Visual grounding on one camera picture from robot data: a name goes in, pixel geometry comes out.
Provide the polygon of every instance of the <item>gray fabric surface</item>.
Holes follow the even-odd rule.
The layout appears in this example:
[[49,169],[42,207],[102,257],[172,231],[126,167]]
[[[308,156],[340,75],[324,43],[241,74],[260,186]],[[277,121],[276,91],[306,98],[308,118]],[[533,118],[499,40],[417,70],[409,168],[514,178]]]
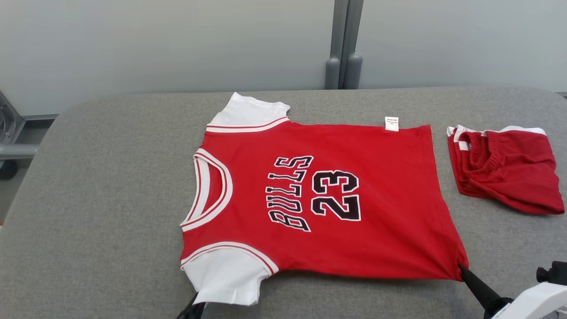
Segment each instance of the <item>gray fabric surface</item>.
[[[179,223],[193,202],[191,155],[230,93],[150,94],[60,115],[0,231],[0,318],[174,318],[193,295],[179,270]],[[471,270],[501,295],[567,261],[567,217],[530,216],[457,191],[445,129],[542,127],[567,181],[567,101],[537,89],[455,87],[249,93],[291,105],[303,124],[431,124],[445,201]],[[280,273],[252,307],[210,304],[205,318],[471,318],[464,283]]]

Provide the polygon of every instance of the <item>basketball jersey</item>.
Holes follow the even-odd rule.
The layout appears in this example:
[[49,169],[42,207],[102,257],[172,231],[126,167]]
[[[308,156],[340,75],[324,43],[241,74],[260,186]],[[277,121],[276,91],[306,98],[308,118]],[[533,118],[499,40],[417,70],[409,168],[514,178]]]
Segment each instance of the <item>basketball jersey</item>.
[[429,126],[302,125],[288,109],[235,93],[207,125],[181,223],[195,303],[253,304],[281,270],[462,280]]
[[551,144],[541,128],[508,126],[477,132],[448,127],[459,192],[493,198],[531,214],[565,213]]

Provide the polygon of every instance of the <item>white trim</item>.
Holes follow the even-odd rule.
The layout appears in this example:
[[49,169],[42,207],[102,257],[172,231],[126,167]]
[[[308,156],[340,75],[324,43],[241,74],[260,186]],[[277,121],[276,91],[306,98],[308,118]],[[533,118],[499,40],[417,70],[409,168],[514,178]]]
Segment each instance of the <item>white trim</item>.
[[[199,148],[197,152],[195,152],[194,157],[199,158],[210,165],[213,165],[221,172],[222,191],[217,201],[213,205],[211,205],[209,209],[207,209],[205,212],[195,212],[196,214],[198,214],[198,217],[193,218],[192,216],[191,220],[185,220],[183,223],[181,223],[180,226],[183,232],[197,228],[211,221],[218,214],[220,214],[220,212],[222,212],[222,210],[228,205],[230,198],[232,197],[232,178],[230,176],[229,169],[204,149]],[[207,174],[201,175],[201,193],[198,194],[209,192],[208,188],[210,187],[210,176],[208,175],[208,167],[206,167],[205,170],[207,170]]]
[[195,192],[195,199],[193,200],[193,205],[187,214],[187,217],[183,220],[181,225],[186,224],[191,220],[195,220],[201,216],[203,209],[209,198],[210,190],[210,173],[207,162],[196,156],[193,156],[193,164],[195,165],[195,179],[197,180],[197,190]]
[[[447,127],[447,136],[450,137],[452,135],[452,132],[455,131],[454,127]],[[495,132],[495,133],[504,133],[504,132],[508,132],[508,131],[521,131],[521,132],[531,132],[531,133],[536,133],[536,134],[542,134],[542,135],[546,135],[545,131],[539,127],[533,127],[533,128],[523,128],[523,127],[519,127],[519,126],[514,126],[514,125],[510,125],[507,126],[503,129],[501,129],[500,131],[492,131],[490,129],[487,129],[485,131],[481,131],[481,135],[482,136],[486,136],[487,132]],[[453,142],[458,142],[460,136],[464,133],[464,132],[471,132],[471,133],[476,133],[478,131],[474,131],[472,129],[466,128],[462,125],[457,125],[456,127],[456,131],[454,133],[453,136]]]
[[234,242],[234,241],[216,242],[214,244],[206,245],[195,250],[191,255],[189,255],[189,257],[181,260],[181,270],[183,270],[183,266],[185,266],[186,263],[191,262],[191,260],[199,257],[200,255],[209,253],[211,251],[215,251],[217,249],[236,249],[242,251],[255,258],[258,262],[260,262],[270,274],[275,274],[280,270],[278,266],[270,258],[268,258],[268,256],[263,254],[260,250],[257,250],[252,246],[248,246],[246,244],[242,244],[240,242]]
[[215,133],[247,133],[247,132],[261,132],[276,127],[284,122],[288,122],[289,119],[282,117],[278,120],[268,122],[263,125],[208,125],[207,132]]

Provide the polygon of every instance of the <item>short sleeve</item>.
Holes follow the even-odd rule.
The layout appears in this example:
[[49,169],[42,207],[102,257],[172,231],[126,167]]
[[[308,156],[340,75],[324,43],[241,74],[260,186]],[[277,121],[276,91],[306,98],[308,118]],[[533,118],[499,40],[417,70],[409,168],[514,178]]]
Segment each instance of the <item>short sleeve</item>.
[[264,125],[285,118],[289,108],[282,102],[264,102],[234,92],[226,107],[217,113],[209,125]]
[[196,304],[256,304],[260,282],[271,275],[256,258],[235,249],[201,254],[182,269],[198,292]]

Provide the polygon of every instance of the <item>white tag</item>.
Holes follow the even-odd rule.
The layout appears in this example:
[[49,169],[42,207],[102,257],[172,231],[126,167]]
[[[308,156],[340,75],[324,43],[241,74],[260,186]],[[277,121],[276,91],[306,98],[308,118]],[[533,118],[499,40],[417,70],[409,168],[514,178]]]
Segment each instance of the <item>white tag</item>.
[[400,130],[397,126],[397,117],[386,116],[384,119],[386,121],[386,130],[387,131],[398,132]]
[[471,145],[466,141],[459,141],[459,150],[471,150]]

